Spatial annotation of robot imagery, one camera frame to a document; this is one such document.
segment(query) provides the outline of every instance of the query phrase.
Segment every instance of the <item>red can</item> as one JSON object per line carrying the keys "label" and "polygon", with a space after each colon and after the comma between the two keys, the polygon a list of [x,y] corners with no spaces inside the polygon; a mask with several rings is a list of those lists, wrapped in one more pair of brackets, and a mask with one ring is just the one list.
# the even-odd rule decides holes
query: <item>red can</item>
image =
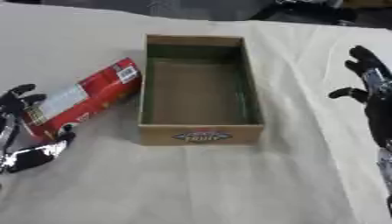
{"label": "red can", "polygon": [[39,140],[54,139],[66,125],[77,126],[119,98],[138,92],[141,80],[136,64],[122,59],[29,108],[24,124]]}

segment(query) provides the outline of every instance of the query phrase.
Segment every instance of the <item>cardboard box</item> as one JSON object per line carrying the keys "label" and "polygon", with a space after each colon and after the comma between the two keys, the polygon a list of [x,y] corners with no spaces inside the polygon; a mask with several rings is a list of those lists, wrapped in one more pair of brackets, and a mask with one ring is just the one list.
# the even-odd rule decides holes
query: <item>cardboard box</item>
{"label": "cardboard box", "polygon": [[147,36],[146,145],[253,144],[263,129],[243,38]]}

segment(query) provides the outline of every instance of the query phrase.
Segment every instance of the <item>robot finger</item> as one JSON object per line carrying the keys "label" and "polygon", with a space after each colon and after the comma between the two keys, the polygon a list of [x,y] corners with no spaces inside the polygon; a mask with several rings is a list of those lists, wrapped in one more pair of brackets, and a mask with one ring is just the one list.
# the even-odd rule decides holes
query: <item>robot finger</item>
{"label": "robot finger", "polygon": [[358,88],[344,87],[331,92],[328,95],[332,99],[340,98],[342,96],[351,96],[357,102],[365,103],[368,101],[368,92]]}
{"label": "robot finger", "polygon": [[14,87],[10,90],[15,95],[22,95],[26,92],[32,91],[35,88],[35,84],[24,84],[17,87]]}

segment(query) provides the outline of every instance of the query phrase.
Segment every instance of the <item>can label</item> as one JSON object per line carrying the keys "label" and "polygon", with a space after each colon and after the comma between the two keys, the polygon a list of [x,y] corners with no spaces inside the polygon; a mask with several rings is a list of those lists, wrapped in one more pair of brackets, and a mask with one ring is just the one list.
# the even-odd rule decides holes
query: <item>can label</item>
{"label": "can label", "polygon": [[34,136],[53,139],[66,125],[77,126],[119,98],[137,92],[141,82],[135,63],[122,59],[29,108],[24,122]]}
{"label": "can label", "polygon": [[41,125],[74,105],[84,102],[87,98],[88,93],[81,85],[76,84],[49,96],[41,105],[32,108],[28,113],[35,118],[33,121],[36,125]]}

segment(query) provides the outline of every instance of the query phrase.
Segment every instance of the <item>white cloth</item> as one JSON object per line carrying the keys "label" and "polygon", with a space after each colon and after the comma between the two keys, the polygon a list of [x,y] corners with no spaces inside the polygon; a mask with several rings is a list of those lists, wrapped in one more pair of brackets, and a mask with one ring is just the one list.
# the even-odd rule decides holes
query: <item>white cloth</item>
{"label": "white cloth", "polygon": [[143,68],[146,33],[243,36],[266,121],[257,146],[149,148],[137,105],[114,106],[58,160],[1,177],[0,223],[390,223],[363,106],[327,98],[361,87],[353,46],[392,67],[386,30],[1,3],[0,31],[0,89],[45,93],[126,56]]}

